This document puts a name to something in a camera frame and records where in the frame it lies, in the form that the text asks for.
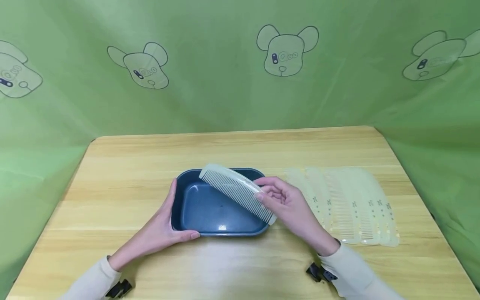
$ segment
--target person's left hand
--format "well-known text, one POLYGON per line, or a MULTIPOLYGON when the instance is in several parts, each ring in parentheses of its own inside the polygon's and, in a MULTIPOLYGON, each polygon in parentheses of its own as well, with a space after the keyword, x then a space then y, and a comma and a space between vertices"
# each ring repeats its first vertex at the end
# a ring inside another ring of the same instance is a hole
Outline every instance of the person's left hand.
POLYGON ((108 262, 119 271, 135 258, 163 250, 173 244, 186 242, 200 237, 195 230, 176 231, 172 229, 171 214, 177 179, 170 185, 167 198, 162 206, 135 235, 118 249, 108 262))

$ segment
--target black clip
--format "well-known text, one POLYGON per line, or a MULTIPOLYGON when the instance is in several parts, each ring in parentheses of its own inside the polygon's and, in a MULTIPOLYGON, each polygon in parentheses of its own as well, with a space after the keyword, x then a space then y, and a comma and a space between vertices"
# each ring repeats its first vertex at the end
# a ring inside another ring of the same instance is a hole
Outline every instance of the black clip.
POLYGON ((312 277, 315 282, 320 282, 325 280, 326 282, 332 282, 332 280, 338 279, 337 276, 325 270, 322 266, 317 266, 315 263, 312 263, 308 269, 307 274, 312 277))
POLYGON ((117 282, 108 293, 105 295, 107 298, 111 299, 120 299, 123 298, 128 292, 133 289, 133 286, 128 282, 127 279, 124 279, 122 282, 117 282))

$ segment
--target wooden table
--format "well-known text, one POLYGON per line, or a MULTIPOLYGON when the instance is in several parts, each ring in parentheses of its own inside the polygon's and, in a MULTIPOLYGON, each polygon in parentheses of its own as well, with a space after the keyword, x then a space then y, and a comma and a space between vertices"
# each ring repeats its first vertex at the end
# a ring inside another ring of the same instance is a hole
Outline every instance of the wooden table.
MULTIPOLYGON (((96 139, 8 299, 54 299, 113 253, 162 204, 171 179, 214 162, 257 168, 359 166, 388 196, 396 248, 353 246, 398 293, 413 299, 478 299, 385 139, 371 127, 107 136, 96 139)), ((337 299, 305 270, 313 253, 281 222, 256 238, 200 238, 131 265, 135 299, 337 299)))

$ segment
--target blue plastic basin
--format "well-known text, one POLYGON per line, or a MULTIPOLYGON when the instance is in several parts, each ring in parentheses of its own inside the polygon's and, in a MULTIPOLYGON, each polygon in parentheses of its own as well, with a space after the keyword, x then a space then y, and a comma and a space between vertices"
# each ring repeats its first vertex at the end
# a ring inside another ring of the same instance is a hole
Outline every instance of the blue plastic basin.
MULTIPOLYGON (((264 176, 251 168, 232 170, 250 180, 264 176)), ((177 178, 173 229, 193 229, 203 236, 254 236, 268 228, 267 223, 198 178, 200 171, 188 170, 177 178)))

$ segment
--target green backdrop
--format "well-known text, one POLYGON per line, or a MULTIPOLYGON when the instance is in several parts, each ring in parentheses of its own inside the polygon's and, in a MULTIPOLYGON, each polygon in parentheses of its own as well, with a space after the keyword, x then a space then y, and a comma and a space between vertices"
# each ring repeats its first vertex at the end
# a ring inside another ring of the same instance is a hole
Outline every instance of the green backdrop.
POLYGON ((99 136, 350 125, 388 139, 479 287, 479 10, 0 0, 0 298, 99 136))

